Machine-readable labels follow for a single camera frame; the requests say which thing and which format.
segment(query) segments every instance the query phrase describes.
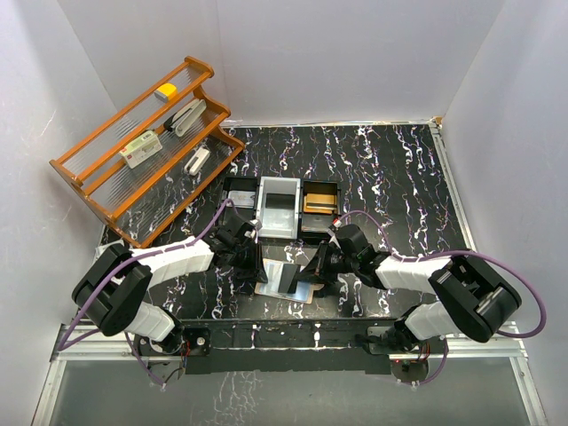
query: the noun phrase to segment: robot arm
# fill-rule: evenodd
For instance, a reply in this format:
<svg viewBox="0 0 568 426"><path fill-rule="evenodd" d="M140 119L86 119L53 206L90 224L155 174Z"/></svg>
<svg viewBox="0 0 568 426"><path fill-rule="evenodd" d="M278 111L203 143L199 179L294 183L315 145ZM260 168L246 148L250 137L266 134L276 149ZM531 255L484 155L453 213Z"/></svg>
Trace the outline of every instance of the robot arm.
<svg viewBox="0 0 568 426"><path fill-rule="evenodd" d="M205 272L212 265L234 267L235 279L266 282L260 243L256 242L259 223L230 217L228 223L213 228L202 241L187 247L187 240L161 246L162 254L141 258L121 270L98 294L86 314L103 335L122 331L148 337L165 352L175 351L182 340L183 327L164 309L143 301L146 291L165 280L193 272ZM73 291L73 300L83 307L99 283L119 264L133 255L157 248L128 250L120 244L108 247Z"/></svg>
<svg viewBox="0 0 568 426"><path fill-rule="evenodd" d="M363 284L379 289L406 288L438 297L434 304L407 311L378 343L411 351L436 335L463 333L485 343L521 306L521 297L484 260L473 256L404 262L376 252L356 225L334 229L330 242L297 276L299 280L336 282L338 273L354 273Z"/></svg>

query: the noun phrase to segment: orange wooden rack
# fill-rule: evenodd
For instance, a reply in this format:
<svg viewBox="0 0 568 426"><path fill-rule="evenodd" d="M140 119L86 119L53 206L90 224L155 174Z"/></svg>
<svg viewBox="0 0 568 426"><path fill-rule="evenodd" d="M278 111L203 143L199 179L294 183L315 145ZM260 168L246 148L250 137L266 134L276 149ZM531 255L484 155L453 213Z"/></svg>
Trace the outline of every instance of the orange wooden rack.
<svg viewBox="0 0 568 426"><path fill-rule="evenodd" d="M185 58L89 137L50 161L103 223L135 247L148 247L244 148L220 127L229 109L201 87L213 74L208 64ZM167 103L154 95L165 83L177 87L177 95ZM193 99L204 99L207 109L178 138L163 123ZM158 134L162 150L130 169L119 151L148 129ZM200 146L211 156L191 177L183 167Z"/></svg>

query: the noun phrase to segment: white arm segment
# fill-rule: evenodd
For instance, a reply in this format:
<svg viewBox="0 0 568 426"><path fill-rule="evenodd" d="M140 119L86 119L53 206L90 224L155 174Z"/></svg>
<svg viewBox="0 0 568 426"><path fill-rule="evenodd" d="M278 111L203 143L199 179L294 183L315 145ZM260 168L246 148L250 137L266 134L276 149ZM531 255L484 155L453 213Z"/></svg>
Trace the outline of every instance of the white arm segment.
<svg viewBox="0 0 568 426"><path fill-rule="evenodd" d="M174 320L157 306L142 302L134 320L124 331L161 342L175 327Z"/></svg>
<svg viewBox="0 0 568 426"><path fill-rule="evenodd" d="M390 256L381 262L375 273L385 288L407 288L435 295L428 278L449 260L449 257L440 257L425 262L400 262Z"/></svg>
<svg viewBox="0 0 568 426"><path fill-rule="evenodd" d="M418 340L461 333L441 302L421 304L408 315L405 325Z"/></svg>
<svg viewBox="0 0 568 426"><path fill-rule="evenodd" d="M194 239L195 237L189 237L184 241L175 242L173 244L157 248L165 250L169 247L178 246L182 243L188 243ZM148 251L156 250L157 248L136 248L132 250L132 253L136 256ZM209 249L209 245L204 241L197 241L191 247L180 248L178 250L165 252L162 255L147 257L146 259L139 260L139 262L150 266L150 269L152 270L152 279L148 286L148 288L151 288L156 284L160 284L165 280L171 280L172 278L179 277L180 275L207 271L212 260L213 252Z"/></svg>
<svg viewBox="0 0 568 426"><path fill-rule="evenodd" d="M394 257L384 259L376 269L376 275L386 288L407 288L436 294L428 278L449 262L449 257L424 262L400 262ZM418 340L435 335L460 333L441 302L418 306L406 319L405 325Z"/></svg>
<svg viewBox="0 0 568 426"><path fill-rule="evenodd" d="M182 242L192 241L194 237L189 237L185 241L160 246L158 249L165 250L168 247L177 246ZM133 249L134 256L157 248ZM141 264L150 266L152 279L148 289L165 280L171 280L180 275L191 272L204 272L209 269L213 260L213 252L209 245L204 241L197 241L194 245L187 248L169 251L161 255L140 259ZM148 337L155 342L161 342L168 333L175 327L174 320L162 309L146 302L142 302L140 309L134 320L126 327L127 332Z"/></svg>

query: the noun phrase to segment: black table surface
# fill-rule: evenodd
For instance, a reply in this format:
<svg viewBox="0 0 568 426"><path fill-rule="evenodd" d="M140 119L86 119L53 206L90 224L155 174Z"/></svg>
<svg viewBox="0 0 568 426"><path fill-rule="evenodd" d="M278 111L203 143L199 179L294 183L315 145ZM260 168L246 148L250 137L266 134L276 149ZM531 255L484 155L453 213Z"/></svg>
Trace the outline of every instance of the black table surface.
<svg viewBox="0 0 568 426"><path fill-rule="evenodd" d="M462 249L465 242L430 128L420 125L298 126L231 129L246 149L155 241L160 246L199 233L217 210L226 176L271 176L341 183L342 213L370 213L402 255ZM176 191L175 183L170 188ZM376 226L351 216L376 248ZM105 233L106 243L114 237ZM303 241L265 245L264 258L307 264L315 246ZM396 318L424 295L377 290L352 275L340 276L327 295L311 304L254 295L252 284L233 283L228 268L213 268L169 280L151 289L153 304L181 320Z"/></svg>

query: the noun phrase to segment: white wall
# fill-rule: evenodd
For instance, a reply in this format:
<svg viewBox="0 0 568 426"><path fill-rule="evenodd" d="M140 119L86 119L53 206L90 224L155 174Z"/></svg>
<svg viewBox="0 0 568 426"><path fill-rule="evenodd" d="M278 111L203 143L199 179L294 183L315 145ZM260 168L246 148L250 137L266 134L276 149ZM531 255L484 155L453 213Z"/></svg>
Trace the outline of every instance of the white wall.
<svg viewBox="0 0 568 426"><path fill-rule="evenodd" d="M0 8L0 423L30 424L100 222L48 161L115 111L55 0Z"/></svg>
<svg viewBox="0 0 568 426"><path fill-rule="evenodd" d="M502 1L217 6L232 119L298 123L445 113Z"/></svg>
<svg viewBox="0 0 568 426"><path fill-rule="evenodd" d="M478 248L536 285L548 307L526 340L553 425L566 424L568 352L568 3L508 1L444 120L449 158ZM525 296L521 328L537 322Z"/></svg>
<svg viewBox="0 0 568 426"><path fill-rule="evenodd" d="M187 55L213 66L206 84L227 101L214 0L58 0L118 109Z"/></svg>
<svg viewBox="0 0 568 426"><path fill-rule="evenodd" d="M503 2L59 3L119 108L191 54L231 120L267 124L444 114Z"/></svg>

